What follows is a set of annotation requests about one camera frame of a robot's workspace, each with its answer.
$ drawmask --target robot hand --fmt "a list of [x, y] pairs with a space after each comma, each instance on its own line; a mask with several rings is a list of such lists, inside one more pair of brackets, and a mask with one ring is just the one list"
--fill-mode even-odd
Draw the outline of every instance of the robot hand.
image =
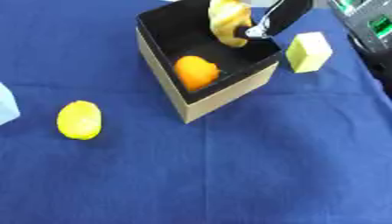
[[242, 39], [268, 39], [300, 19], [313, 6], [313, 0], [278, 0], [269, 7], [259, 24], [240, 26], [234, 36]]

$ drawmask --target orange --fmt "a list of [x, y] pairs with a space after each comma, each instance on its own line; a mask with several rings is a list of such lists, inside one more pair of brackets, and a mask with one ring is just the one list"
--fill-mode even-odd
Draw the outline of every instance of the orange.
[[174, 65], [174, 71], [188, 91], [195, 91], [215, 81], [220, 70], [214, 63], [198, 56], [185, 56]]

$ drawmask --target cardboard box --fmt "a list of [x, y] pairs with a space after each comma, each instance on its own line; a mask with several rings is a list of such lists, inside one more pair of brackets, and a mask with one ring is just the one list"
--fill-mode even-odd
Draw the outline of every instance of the cardboard box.
[[[220, 43], [209, 30], [209, 0], [182, 0], [137, 17], [139, 50], [185, 123], [266, 84], [281, 57], [272, 39], [249, 42], [243, 48]], [[173, 71], [174, 63], [195, 55], [217, 64], [220, 78], [188, 92]]]

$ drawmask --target yellow object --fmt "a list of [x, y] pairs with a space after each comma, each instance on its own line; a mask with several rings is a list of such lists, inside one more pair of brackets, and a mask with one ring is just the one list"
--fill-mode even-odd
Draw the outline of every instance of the yellow object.
[[235, 38], [238, 26], [251, 26], [251, 9], [240, 0], [211, 0], [208, 8], [210, 29], [218, 40], [231, 47], [243, 47], [248, 41]]
[[220, 70], [214, 63], [197, 57], [185, 56], [174, 65], [174, 70], [188, 91], [195, 91], [215, 81]]
[[286, 52], [295, 73], [318, 71], [331, 57], [333, 49], [321, 32], [298, 34]]
[[92, 102], [71, 102], [59, 112], [57, 126], [59, 132], [66, 137], [79, 140], [92, 139], [101, 132], [101, 111]]

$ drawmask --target yellow cube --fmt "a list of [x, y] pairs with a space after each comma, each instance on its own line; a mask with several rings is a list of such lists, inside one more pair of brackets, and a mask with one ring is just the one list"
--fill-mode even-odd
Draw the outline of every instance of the yellow cube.
[[331, 57], [333, 49], [321, 32], [298, 34], [286, 57], [296, 74], [318, 71]]

